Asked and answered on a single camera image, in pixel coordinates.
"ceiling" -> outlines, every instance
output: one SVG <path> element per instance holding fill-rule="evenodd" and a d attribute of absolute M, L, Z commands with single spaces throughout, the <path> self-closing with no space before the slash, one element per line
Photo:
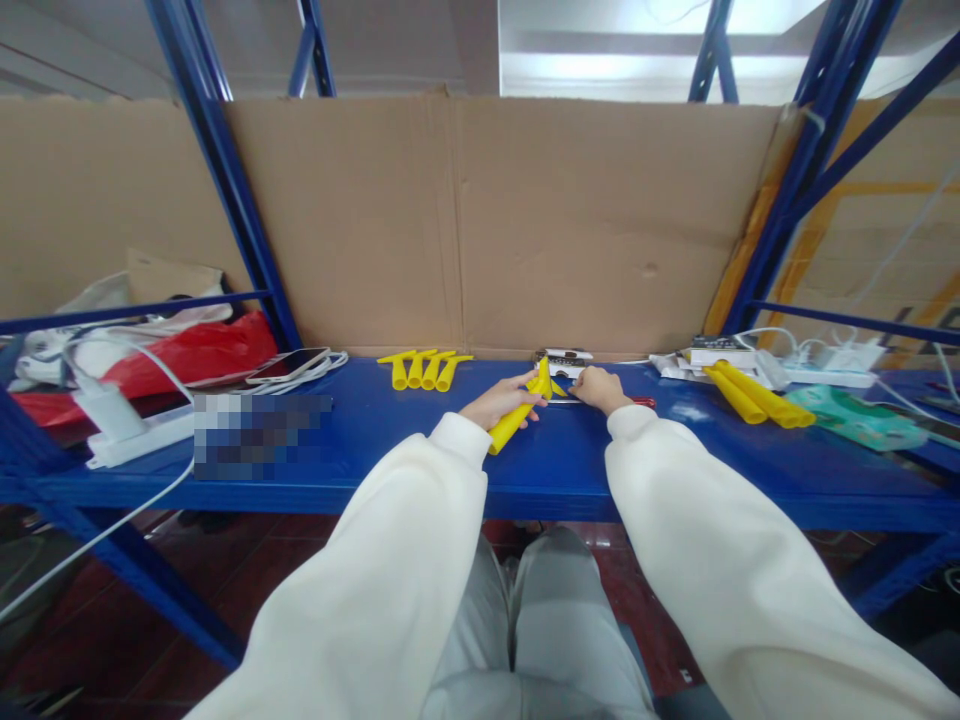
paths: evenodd
<path fill-rule="evenodd" d="M 702 0 L 321 0 L 343 96 L 454 93 L 685 101 Z M 204 0 L 234 97 L 283 95 L 300 34 L 295 0 Z M 788 102 L 821 0 L 735 0 L 741 102 Z M 891 92 L 960 28 L 956 0 L 906 0 L 864 87 Z M 138 0 L 0 0 L 0 94 L 175 94 Z M 719 101 L 716 88 L 711 101 Z"/>

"yellow plastic part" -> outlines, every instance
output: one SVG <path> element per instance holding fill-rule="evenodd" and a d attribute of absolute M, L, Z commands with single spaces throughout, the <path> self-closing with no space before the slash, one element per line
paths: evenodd
<path fill-rule="evenodd" d="M 714 365 L 711 368 L 704 368 L 705 373 L 713 380 L 714 384 L 720 388 L 720 392 L 730 403 L 731 407 L 737 411 L 737 414 L 743 418 L 747 425 L 759 425 L 767 419 L 767 414 L 744 393 L 740 388 L 734 385 L 726 375 L 717 370 Z"/>
<path fill-rule="evenodd" d="M 473 355 L 454 355 L 452 358 L 447 358 L 447 364 L 443 366 L 443 372 L 437 379 L 437 390 L 440 392 L 449 390 L 453 384 L 453 373 L 456 371 L 457 365 L 467 360 L 473 360 Z"/>
<path fill-rule="evenodd" d="M 423 389 L 433 390 L 437 386 L 437 374 L 440 372 L 440 361 L 457 354 L 456 350 L 450 350 L 445 353 L 437 353 L 430 356 L 430 362 L 427 363 L 427 369 L 423 371 Z"/>
<path fill-rule="evenodd" d="M 407 371 L 403 367 L 403 361 L 407 358 L 411 358 L 416 355 L 416 350 L 407 350 L 403 353 L 397 353 L 396 355 L 388 355 L 385 358 L 380 358 L 377 360 L 378 363 L 393 363 L 393 389 L 394 390 L 406 390 L 407 389 Z"/>
<path fill-rule="evenodd" d="M 421 350 L 410 359 L 410 372 L 407 373 L 407 384 L 414 390 L 419 388 L 423 383 L 423 359 L 431 355 L 436 355 L 436 353 L 436 348 L 433 350 Z"/>
<path fill-rule="evenodd" d="M 540 360 L 539 373 L 536 378 L 527 383 L 527 389 L 534 394 L 539 393 L 543 396 L 544 400 L 549 400 L 553 397 L 555 384 L 556 383 L 550 379 L 550 364 L 547 358 L 542 358 Z M 490 437 L 493 438 L 493 442 L 490 443 L 488 452 L 491 455 L 500 454 L 503 446 L 506 445 L 507 441 L 520 429 L 521 423 L 523 423 L 527 415 L 530 414 L 531 410 L 533 410 L 533 405 L 521 405 L 513 412 L 500 418 L 500 422 L 494 425 L 490 431 Z"/>
<path fill-rule="evenodd" d="M 790 430 L 795 427 L 808 427 L 816 422 L 815 416 L 812 422 L 810 421 L 809 416 L 813 413 L 809 410 L 775 395 L 760 383 L 744 375 L 726 360 L 720 360 L 713 368 L 736 385 L 780 427 Z"/>

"gray pants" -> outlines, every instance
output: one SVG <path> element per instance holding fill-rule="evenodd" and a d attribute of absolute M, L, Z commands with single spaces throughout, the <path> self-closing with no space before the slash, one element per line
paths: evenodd
<path fill-rule="evenodd" d="M 567 528 L 526 549 L 516 583 L 480 538 L 424 717 L 655 717 L 589 548 Z"/>

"white sweatshirt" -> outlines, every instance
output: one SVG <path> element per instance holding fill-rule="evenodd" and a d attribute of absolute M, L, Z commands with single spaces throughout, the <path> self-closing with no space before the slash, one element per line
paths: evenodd
<path fill-rule="evenodd" d="M 689 429 L 638 406 L 607 427 L 637 559 L 733 718 L 960 718 L 960 698 L 871 630 L 790 519 Z M 417 718 L 473 561 L 489 444 L 448 413 L 377 463 L 190 720 Z"/>

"red plastic bag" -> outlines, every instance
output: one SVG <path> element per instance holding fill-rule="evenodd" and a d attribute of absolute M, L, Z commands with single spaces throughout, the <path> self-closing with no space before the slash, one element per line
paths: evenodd
<path fill-rule="evenodd" d="M 261 311 L 232 325 L 201 323 L 149 346 L 186 384 L 234 373 L 252 372 L 277 354 L 277 344 Z M 101 382 L 118 385 L 130 400 L 177 392 L 153 360 L 135 353 L 114 365 Z M 13 396 L 40 427 L 52 428 L 86 420 L 68 393 L 18 393 Z"/>

